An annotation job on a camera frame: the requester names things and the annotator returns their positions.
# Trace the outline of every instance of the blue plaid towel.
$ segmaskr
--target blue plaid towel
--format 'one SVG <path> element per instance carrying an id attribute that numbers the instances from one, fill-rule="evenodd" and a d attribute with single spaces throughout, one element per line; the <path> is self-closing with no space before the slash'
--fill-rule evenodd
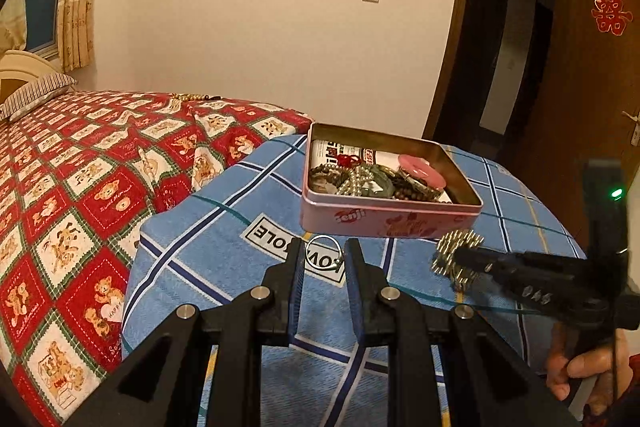
<path id="1" fill-rule="evenodd" d="M 265 269 L 286 255 L 300 228 L 300 187 L 305 136 L 264 143 L 244 161 L 174 209 L 142 227 L 124 312 L 123 351 L 130 353 L 183 303 L 207 309 L 228 303 L 262 280 Z M 583 257 L 575 241 L 540 201 L 504 168 L 447 147 L 470 179 L 484 208 L 474 229 L 484 245 L 500 251 L 554 252 Z M 337 237 L 340 244 L 345 237 Z M 431 272 L 434 240 L 362 238 L 367 263 L 381 266 L 392 285 L 419 301 L 445 309 L 456 304 L 449 280 Z M 318 247 L 318 261 L 333 258 Z M 542 371 L 551 321 L 521 309 L 480 278 L 464 301 L 536 371 Z M 214 370 L 212 352 L 200 420 L 204 424 Z M 353 334 L 343 271 L 307 266 L 300 323 L 289 349 L 265 347 L 262 356 L 262 425 L 385 426 L 386 348 L 365 349 Z M 443 412 L 442 368 L 434 351 Z"/>

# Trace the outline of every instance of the pink round lid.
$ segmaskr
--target pink round lid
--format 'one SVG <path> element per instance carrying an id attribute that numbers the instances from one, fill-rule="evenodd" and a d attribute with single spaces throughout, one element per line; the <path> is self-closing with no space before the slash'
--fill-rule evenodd
<path id="1" fill-rule="evenodd" d="M 443 190 L 447 186 L 442 174 L 429 165 L 429 162 L 423 158 L 417 158 L 416 156 L 409 156 L 407 154 L 401 154 L 398 156 L 398 162 L 400 167 L 417 178 L 431 188 L 436 190 Z"/>

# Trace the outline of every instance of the hand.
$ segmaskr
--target hand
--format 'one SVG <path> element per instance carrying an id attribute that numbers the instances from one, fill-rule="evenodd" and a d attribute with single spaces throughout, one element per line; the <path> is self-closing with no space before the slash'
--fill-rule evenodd
<path id="1" fill-rule="evenodd" d="M 552 330 L 551 348 L 546 359 L 546 386 L 558 400 L 564 400 L 569 395 L 569 378 L 600 375 L 587 400 L 591 412 L 599 416 L 614 402 L 612 348 L 611 346 L 597 347 L 569 361 L 564 355 L 565 344 L 566 327 L 564 324 L 556 323 Z M 629 367 L 629 347 L 624 330 L 616 330 L 616 355 L 618 397 L 620 397 L 629 387 L 634 376 L 633 370 Z"/>

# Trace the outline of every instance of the tin box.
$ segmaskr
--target tin box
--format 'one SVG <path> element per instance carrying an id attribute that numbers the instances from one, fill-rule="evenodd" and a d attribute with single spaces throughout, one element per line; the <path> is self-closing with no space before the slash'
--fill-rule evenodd
<path id="1" fill-rule="evenodd" d="M 314 192 L 308 185 L 314 140 L 425 158 L 446 179 L 446 192 L 452 203 Z M 300 214 L 300 224 L 307 232 L 360 237 L 438 238 L 450 230 L 470 229 L 481 210 L 482 200 L 436 142 L 324 123 L 314 123 L 309 129 Z"/>

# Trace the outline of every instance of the silver bangle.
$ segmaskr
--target silver bangle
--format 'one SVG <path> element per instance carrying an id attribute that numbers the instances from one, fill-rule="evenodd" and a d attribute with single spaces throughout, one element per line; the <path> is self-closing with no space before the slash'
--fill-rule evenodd
<path id="1" fill-rule="evenodd" d="M 330 241 L 333 241 L 334 245 L 338 249 L 338 257 L 336 257 L 329 266 L 320 266 L 319 264 L 314 263 L 310 259 L 309 247 L 311 247 L 312 243 L 316 242 L 318 239 L 329 239 Z M 336 239 L 331 237 L 330 235 L 315 235 L 314 237 L 312 237 L 306 244 L 305 254 L 306 254 L 306 261 L 311 266 L 313 266 L 316 270 L 322 271 L 322 272 L 335 271 L 340 266 L 342 266 L 342 263 L 344 263 L 344 257 L 342 256 L 342 248 L 340 248 L 340 243 L 338 243 L 338 241 L 336 241 Z"/>

